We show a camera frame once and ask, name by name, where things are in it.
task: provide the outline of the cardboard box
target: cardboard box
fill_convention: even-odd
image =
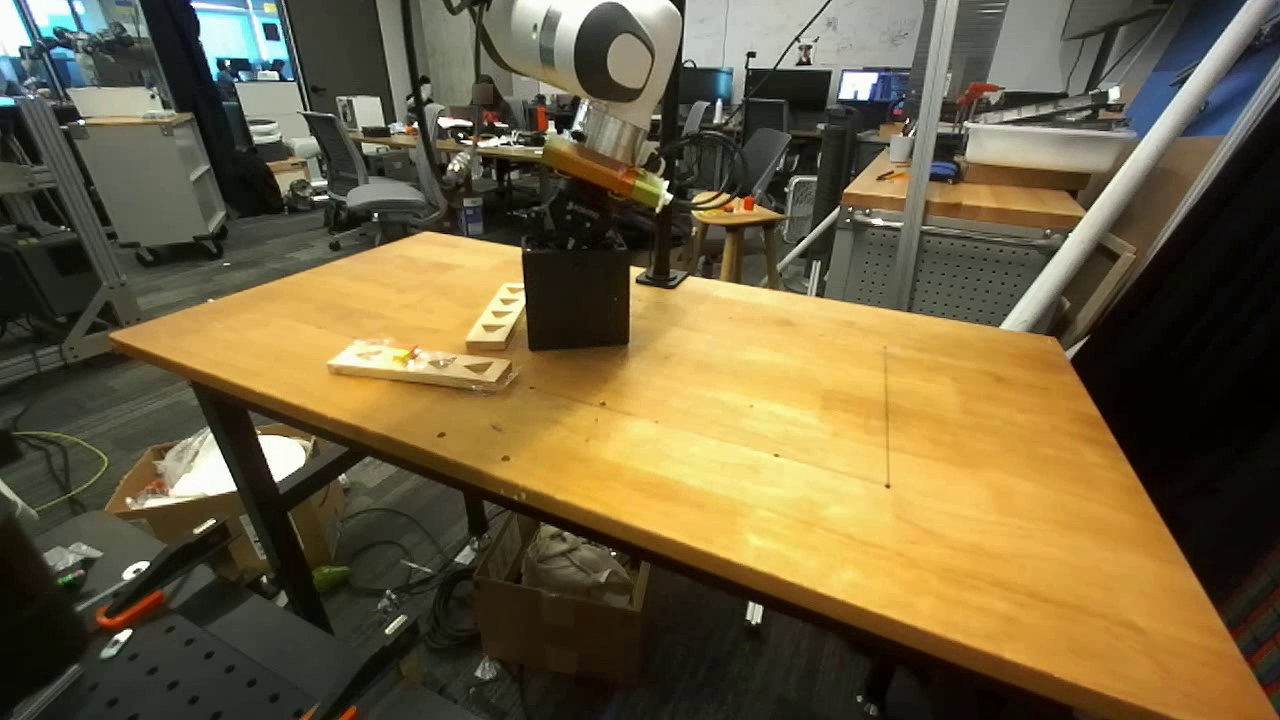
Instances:
[[[641,563],[625,609],[553,594],[520,585],[520,557],[536,520],[510,515],[476,563],[476,623],[492,660],[587,677],[603,685],[641,679],[649,563]]]
[[[232,529],[232,544],[228,557],[215,560],[220,576],[232,580],[251,580],[266,573],[266,550],[251,529],[251,520],[238,507],[238,496],[199,496],[199,500],[182,500],[182,503],[154,503],[154,507],[132,507],[126,496],[154,496],[154,489],[165,489],[154,458],[167,450],[165,446],[147,446],[115,483],[113,500],[105,512],[125,515],[132,524],[138,524],[144,530],[153,530],[165,544],[181,544],[190,536],[197,524],[204,520],[225,520]],[[333,524],[341,520],[341,512],[347,507],[344,489],[328,483],[315,496],[306,496],[300,507],[287,512],[292,530],[304,549],[304,557],[312,563],[328,563],[333,560]]]

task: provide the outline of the black box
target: black box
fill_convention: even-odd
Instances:
[[[626,343],[633,264],[625,247],[525,247],[528,346]]]

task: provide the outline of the white cabinet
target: white cabinet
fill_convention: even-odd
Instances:
[[[167,244],[225,250],[228,202],[190,114],[81,118],[75,146],[115,240],[144,264]]]

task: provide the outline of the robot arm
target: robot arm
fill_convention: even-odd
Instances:
[[[580,132],[592,150],[641,159],[679,47],[667,0],[495,0],[484,31],[510,73],[587,98]]]

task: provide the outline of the wooden block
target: wooden block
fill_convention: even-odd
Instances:
[[[468,346],[506,346],[520,314],[525,314],[525,283],[495,287],[468,331]]]
[[[328,368],[341,374],[385,374],[462,390],[503,390],[514,379],[514,368],[495,354],[422,353],[388,340],[356,340],[344,353],[336,353]]]

